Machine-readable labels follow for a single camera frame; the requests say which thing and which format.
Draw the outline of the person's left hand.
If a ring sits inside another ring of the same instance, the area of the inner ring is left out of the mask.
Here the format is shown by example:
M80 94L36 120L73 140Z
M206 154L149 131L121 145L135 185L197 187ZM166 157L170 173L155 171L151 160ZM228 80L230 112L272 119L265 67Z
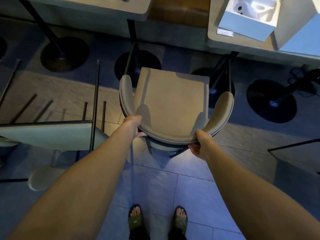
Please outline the person's left hand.
M130 135L132 140L136 138L136 133L143 132L139 129L139 126L142 122L142 116L141 115L132 115L128 116L123 120L123 123L121 126L124 126L126 132Z

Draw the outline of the person's right hand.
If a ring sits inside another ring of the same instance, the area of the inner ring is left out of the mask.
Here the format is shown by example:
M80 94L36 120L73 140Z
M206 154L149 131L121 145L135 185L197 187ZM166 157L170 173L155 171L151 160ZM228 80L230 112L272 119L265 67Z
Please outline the person's right hand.
M213 153L216 151L217 144L215 143L212 136L204 132L203 130L196 130L195 135L197 137L197 141L201 144L201 154L202 155L196 155L196 157L206 161L208 158L210 158Z

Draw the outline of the beige upholstered armchair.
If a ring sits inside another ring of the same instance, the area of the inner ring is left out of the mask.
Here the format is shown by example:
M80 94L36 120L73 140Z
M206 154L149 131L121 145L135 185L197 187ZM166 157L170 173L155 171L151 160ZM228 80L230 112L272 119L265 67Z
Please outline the beige upholstered armchair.
M214 137L228 122L232 92L223 92L208 119L209 77L142 67L135 92L128 74L120 80L120 104L125 117L139 115L138 130L152 148L175 152L173 158L198 141L196 130Z

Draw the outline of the person's left forearm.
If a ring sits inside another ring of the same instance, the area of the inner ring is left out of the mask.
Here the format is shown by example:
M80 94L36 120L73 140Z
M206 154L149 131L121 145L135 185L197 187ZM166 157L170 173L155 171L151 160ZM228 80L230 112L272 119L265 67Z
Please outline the person's left forearm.
M93 240L107 216L133 140L124 126L66 170L7 240Z

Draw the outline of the person's right forearm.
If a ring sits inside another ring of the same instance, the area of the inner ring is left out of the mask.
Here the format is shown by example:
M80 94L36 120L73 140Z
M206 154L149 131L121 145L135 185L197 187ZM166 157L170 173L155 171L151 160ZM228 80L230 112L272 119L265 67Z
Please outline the person's right forearm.
M247 240L320 240L320 222L274 185L217 146L206 160L219 192Z

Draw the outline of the person's right foot in sandal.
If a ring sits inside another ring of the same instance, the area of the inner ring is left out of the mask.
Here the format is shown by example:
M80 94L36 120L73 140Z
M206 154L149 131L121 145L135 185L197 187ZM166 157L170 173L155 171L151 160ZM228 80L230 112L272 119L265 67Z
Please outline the person's right foot in sandal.
M168 240L187 240L187 224L188 216L186 210L182 206L177 206L171 220Z

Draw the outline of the person's foot in sandal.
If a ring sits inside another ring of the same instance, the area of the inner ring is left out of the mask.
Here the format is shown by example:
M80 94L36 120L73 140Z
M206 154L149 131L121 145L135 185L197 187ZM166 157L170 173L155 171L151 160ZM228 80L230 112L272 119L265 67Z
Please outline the person's foot in sandal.
M150 236L144 226L141 206L134 204L131 206L128 213L129 223L129 240L150 240Z
M187 224L188 216L186 210L182 206L177 206L171 220L168 240L187 240Z

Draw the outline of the person's left foot in sandal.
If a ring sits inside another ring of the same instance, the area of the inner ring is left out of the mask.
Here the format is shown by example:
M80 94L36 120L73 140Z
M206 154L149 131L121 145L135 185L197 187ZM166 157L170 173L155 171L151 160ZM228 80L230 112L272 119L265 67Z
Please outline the person's left foot in sandal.
M131 206L128 213L129 223L129 240L150 240L150 236L144 226L141 206L134 204Z

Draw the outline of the brown bench seat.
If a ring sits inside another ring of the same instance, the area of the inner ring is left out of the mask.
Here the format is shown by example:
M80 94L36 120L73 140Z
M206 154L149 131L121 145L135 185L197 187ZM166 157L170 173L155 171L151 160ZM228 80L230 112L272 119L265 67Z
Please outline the brown bench seat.
M211 0L153 0L149 20L207 28Z

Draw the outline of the open white cardboard box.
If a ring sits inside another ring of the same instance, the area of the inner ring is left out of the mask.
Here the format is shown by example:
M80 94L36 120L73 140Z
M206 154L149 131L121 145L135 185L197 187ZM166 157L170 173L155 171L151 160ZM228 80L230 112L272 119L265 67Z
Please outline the open white cardboard box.
M219 28L265 41L275 30L280 0L229 0Z

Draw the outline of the white box lid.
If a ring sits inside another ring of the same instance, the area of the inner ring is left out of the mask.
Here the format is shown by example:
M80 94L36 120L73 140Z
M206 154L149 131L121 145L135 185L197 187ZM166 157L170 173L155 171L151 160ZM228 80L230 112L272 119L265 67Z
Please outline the white box lid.
M320 57L320 0L283 0L274 37L279 51Z

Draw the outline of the black round pedestal base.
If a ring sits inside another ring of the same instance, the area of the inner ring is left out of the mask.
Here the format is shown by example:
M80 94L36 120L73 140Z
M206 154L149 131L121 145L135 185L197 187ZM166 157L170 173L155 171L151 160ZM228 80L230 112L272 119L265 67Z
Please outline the black round pedestal base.
M151 52L141 50L138 45L135 21L127 19L129 28L131 46L129 52L123 53L115 62L114 73L120 81L123 75L129 75L132 86L135 88L138 84L142 67L162 69L160 60Z
M224 92L235 95L234 83L231 79L231 62L238 56L239 52L232 51L224 54L214 68L202 67L194 70L191 74L208 76L209 81L209 108L214 109L218 98Z

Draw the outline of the grey chair with black frame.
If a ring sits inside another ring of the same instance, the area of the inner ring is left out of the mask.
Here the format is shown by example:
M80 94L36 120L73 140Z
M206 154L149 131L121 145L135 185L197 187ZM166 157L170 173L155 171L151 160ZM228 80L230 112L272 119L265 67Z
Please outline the grey chair with black frame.
M103 101L102 128L97 127L97 107L101 62L97 60L96 82L92 120L47 121L29 123L0 124L0 136L5 142L22 143L51 150L92 152L109 136L104 132L106 101ZM46 190L65 172L66 169L42 166L31 173L28 178L0 179L0 184L28 182L31 190Z

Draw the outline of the black metal chair frame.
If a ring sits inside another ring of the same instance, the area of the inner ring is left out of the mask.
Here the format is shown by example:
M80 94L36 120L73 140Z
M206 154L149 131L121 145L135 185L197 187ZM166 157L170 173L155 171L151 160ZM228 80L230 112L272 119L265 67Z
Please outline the black metal chair frame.
M275 159L320 176L320 138L267 149Z

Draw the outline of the grey table with black pedestal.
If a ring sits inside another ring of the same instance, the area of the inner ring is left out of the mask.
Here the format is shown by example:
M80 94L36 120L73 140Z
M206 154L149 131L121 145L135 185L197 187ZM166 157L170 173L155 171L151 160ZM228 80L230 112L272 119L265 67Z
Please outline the grey table with black pedestal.
M240 34L228 37L217 34L218 24L230 0L211 0L209 26L206 44L212 48L230 51L231 55L239 53L251 56L251 59L266 59L266 62L285 64L285 62L308 64L320 67L320 56L310 56L278 51L274 34L265 41L258 41ZM262 79L252 82L246 99L251 109L261 118L277 124L287 123L297 113L297 103L293 93L316 77L307 75L297 82L285 87L274 80Z
M41 52L41 64L51 72L68 72L82 66L88 59L88 44L76 37L58 37L41 18L31 2L74 10L109 14L127 20L131 42L137 40L135 21L148 18L153 0L18 0L34 18L50 43Z

